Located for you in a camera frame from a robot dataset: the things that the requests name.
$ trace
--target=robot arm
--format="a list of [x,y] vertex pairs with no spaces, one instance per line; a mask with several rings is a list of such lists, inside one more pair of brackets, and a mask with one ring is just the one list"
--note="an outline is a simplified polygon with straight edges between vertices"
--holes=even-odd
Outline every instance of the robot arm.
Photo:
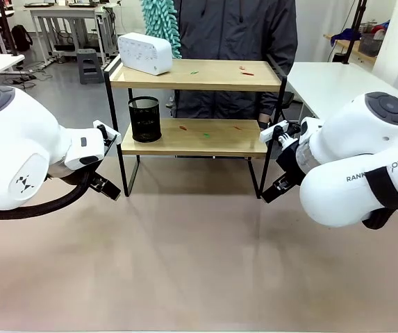
[[[32,198],[49,177],[71,176],[81,183],[89,171],[88,186],[100,177],[94,170],[110,146],[120,144],[121,137],[98,121],[94,126],[82,130],[64,128],[25,92],[0,87],[0,211],[7,210],[10,216],[21,218],[21,214],[11,210]],[[117,190],[110,195],[114,199],[118,197]],[[51,210],[62,207],[63,201],[54,202]]]
[[305,118],[299,142],[276,127],[285,174],[263,193],[267,202],[301,185],[306,213],[333,227],[363,221],[378,229],[398,209],[397,98],[365,94],[325,123]]

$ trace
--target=dark gray jacket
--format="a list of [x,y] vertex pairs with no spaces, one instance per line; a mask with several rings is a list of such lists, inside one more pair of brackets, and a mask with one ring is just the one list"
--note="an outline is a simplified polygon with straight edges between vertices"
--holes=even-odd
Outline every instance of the dark gray jacket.
[[[295,0],[174,0],[184,59],[265,60],[288,73],[297,49]],[[178,118],[257,119],[272,114],[275,95],[178,91]]]

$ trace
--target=wooden shelf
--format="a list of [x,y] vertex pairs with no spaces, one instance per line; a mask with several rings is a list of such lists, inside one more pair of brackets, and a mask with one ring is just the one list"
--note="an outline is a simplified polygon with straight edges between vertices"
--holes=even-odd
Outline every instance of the wooden shelf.
[[[239,67],[253,76],[241,74]],[[173,60],[172,70],[159,76],[120,64],[110,77],[113,87],[184,90],[278,92],[281,80],[265,61]]]
[[[324,35],[324,37],[325,37],[326,39],[328,39],[328,40],[331,40],[331,38],[333,37],[333,35]],[[357,55],[360,59],[362,59],[362,60],[364,60],[364,61],[367,61],[367,62],[370,62],[370,63],[372,63],[372,64],[374,65],[374,63],[376,62],[376,57],[369,57],[368,55],[365,55],[364,53],[359,52],[359,43],[360,43],[359,40],[357,40],[357,41],[354,43],[352,53],[355,54],[355,55]],[[344,48],[348,49],[348,47],[349,47],[349,45],[350,45],[350,41],[349,41],[349,40],[337,40],[337,41],[336,41],[336,44],[337,44],[338,46],[341,46],[341,47],[344,47]]]
[[124,155],[186,155],[265,157],[256,120],[161,119],[162,137],[141,143],[132,138],[132,127],[123,138]]

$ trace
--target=gray floor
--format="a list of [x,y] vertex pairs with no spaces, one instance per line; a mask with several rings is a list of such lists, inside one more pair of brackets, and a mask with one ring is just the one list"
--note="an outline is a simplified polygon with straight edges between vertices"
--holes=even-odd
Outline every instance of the gray floor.
[[[33,68],[41,60],[37,43],[31,50],[23,53],[26,57],[25,68]],[[67,128],[89,128],[94,120],[100,120],[112,125],[106,88],[104,84],[82,85],[78,78],[78,68],[74,61],[65,63],[53,63],[45,69],[51,78],[41,81],[45,77],[37,74],[38,79],[31,82],[36,86],[27,89],[27,93],[43,104],[58,122]],[[12,76],[0,75],[0,84]],[[135,89],[134,96],[154,96],[160,101],[161,117],[170,117],[170,110],[165,107],[172,91],[161,89]],[[128,95],[125,89],[114,89],[115,107],[120,131],[124,133],[129,126],[129,113],[127,110]],[[301,106],[293,103],[290,109],[285,111],[288,119],[298,119]],[[279,150],[273,153],[273,157],[279,154]]]

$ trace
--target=backpack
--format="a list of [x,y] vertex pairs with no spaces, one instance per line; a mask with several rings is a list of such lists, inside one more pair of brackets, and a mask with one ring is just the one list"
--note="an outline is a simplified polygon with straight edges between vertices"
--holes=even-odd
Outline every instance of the backpack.
[[18,51],[27,51],[33,44],[31,36],[21,24],[12,28],[12,37]]

